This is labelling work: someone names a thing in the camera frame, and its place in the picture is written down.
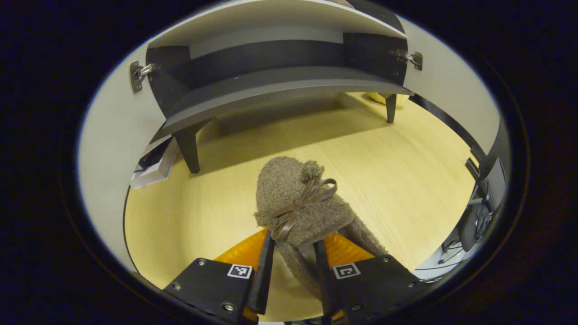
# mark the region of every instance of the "ribbon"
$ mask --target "ribbon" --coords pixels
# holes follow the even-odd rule
[[[305,188],[303,189],[301,195],[297,199],[293,200],[293,203],[275,211],[273,215],[273,217],[275,218],[283,216],[285,214],[286,215],[271,232],[271,239],[273,239],[274,241],[279,241],[287,238],[287,235],[293,228],[293,224],[295,224],[295,221],[297,220],[299,211],[305,209],[305,207],[308,205],[321,202],[323,200],[327,200],[333,194],[335,194],[335,192],[337,192],[337,182],[335,181],[335,179],[332,178],[324,180],[321,184],[319,184],[315,188],[315,190],[311,191],[316,180],[317,180],[316,178],[310,179],[307,182],[307,185],[305,185]],[[321,187],[326,184],[333,184],[335,186],[329,188],[323,193],[317,194],[319,189],[321,189]]]

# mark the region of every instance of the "wooden table surface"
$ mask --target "wooden table surface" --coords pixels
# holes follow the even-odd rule
[[[474,180],[468,145],[411,101],[386,108],[366,94],[297,98],[232,112],[197,135],[201,171],[179,155],[168,180],[131,189],[125,234],[138,271],[164,288],[194,259],[213,259],[259,231],[253,213],[261,168],[271,158],[317,160],[348,202],[405,267],[415,269],[460,219]],[[262,321],[322,314],[275,252]]]

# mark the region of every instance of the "chair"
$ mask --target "chair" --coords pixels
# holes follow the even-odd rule
[[[442,251],[461,242],[464,251],[470,251],[485,234],[494,213],[506,194],[503,166],[496,158],[490,173],[476,182],[468,206],[455,229],[442,244]]]

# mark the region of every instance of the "cabinet hinge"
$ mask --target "cabinet hinge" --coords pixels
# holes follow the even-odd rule
[[[403,61],[410,61],[411,63],[413,63],[413,66],[418,70],[422,70],[422,68],[424,66],[424,56],[419,52],[415,52],[414,54],[409,54],[408,52],[406,52],[404,50],[396,50],[396,51],[390,51],[390,54],[402,62]]]
[[[131,63],[128,73],[131,80],[132,93],[136,94],[138,91],[140,91],[143,88],[142,81],[145,79],[145,76],[152,71],[158,70],[159,68],[160,67],[154,63],[151,63],[146,67],[140,66],[139,61]]]

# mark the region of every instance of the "black table leg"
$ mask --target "black table leg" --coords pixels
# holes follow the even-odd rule
[[[188,170],[191,171],[191,173],[198,173],[201,168],[199,166],[199,155],[197,153],[197,132],[209,121],[210,119],[204,120],[173,134],[177,140],[184,161],[187,163]]]
[[[386,98],[387,123],[394,122],[396,101],[397,101],[396,94],[391,94],[389,97]]]

